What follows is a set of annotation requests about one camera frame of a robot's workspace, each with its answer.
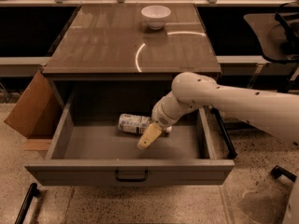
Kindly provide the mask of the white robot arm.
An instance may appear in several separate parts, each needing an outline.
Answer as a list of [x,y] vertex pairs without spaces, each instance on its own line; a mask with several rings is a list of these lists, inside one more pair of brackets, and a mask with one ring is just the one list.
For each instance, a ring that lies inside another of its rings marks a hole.
[[181,117],[211,106],[287,143],[299,144],[299,96],[218,84],[213,78],[184,72],[152,108],[151,124],[137,146],[145,149]]

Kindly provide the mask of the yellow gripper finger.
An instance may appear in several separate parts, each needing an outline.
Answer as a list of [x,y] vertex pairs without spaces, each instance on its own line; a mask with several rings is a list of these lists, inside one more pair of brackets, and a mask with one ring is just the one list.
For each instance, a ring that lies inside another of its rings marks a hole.
[[137,147],[139,149],[149,147],[162,134],[162,132],[162,128],[157,123],[151,123],[140,137]]

